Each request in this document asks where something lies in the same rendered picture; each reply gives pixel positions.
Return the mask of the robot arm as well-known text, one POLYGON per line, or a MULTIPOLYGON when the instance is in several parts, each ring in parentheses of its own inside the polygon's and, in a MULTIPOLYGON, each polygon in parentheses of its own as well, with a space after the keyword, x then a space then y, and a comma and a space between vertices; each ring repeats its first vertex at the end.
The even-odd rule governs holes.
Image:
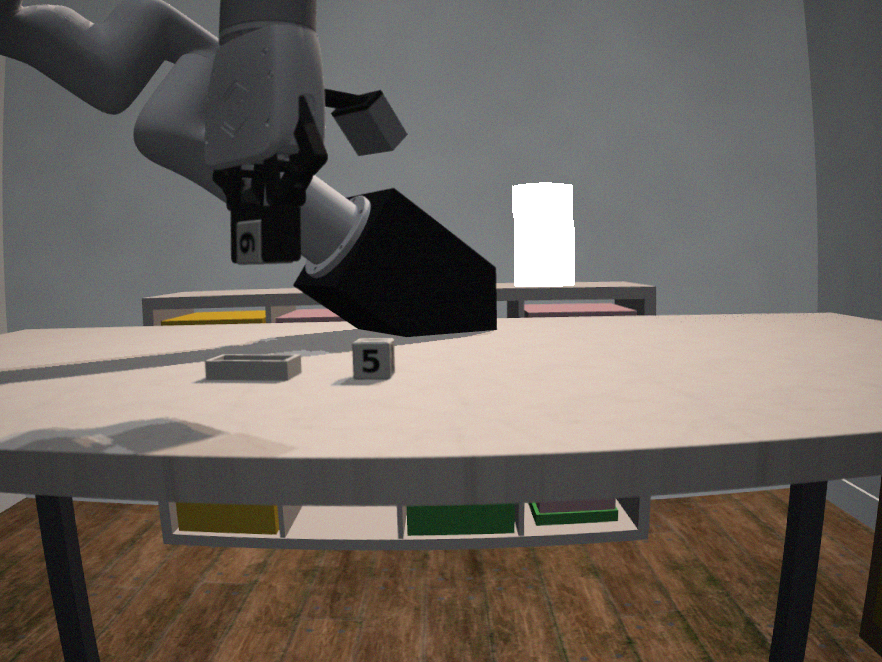
MULTIPOLYGON (((32 66, 104 113, 126 110, 164 61, 175 64, 136 120, 135 145, 150 161, 226 203, 204 161, 217 37, 162 0, 123 0, 100 25, 65 6, 23 7, 23 1, 0 0, 0 55, 32 66)), ((219 34, 255 21, 291 22, 316 32, 316 16, 317 0, 220 0, 219 34)), ((362 96, 324 91, 325 107, 336 108, 331 115, 358 156, 393 151, 408 135, 381 90, 362 96)), ((308 275, 320 278, 345 258, 370 210, 364 196, 348 200, 313 176, 301 206, 308 275)))

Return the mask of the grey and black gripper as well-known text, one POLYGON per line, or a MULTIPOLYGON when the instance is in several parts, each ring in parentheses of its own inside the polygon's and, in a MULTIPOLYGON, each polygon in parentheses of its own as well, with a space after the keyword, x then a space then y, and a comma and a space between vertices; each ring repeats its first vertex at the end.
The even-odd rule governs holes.
POLYGON ((298 206, 328 160, 318 35, 301 24, 255 21, 221 31, 219 45, 204 161, 231 211, 231 260, 237 263, 237 223, 261 220, 262 260, 299 261, 298 206), (248 170, 241 170, 243 163, 248 170), (251 188, 242 178, 251 178, 251 188), (263 206, 265 188, 270 206, 263 206))

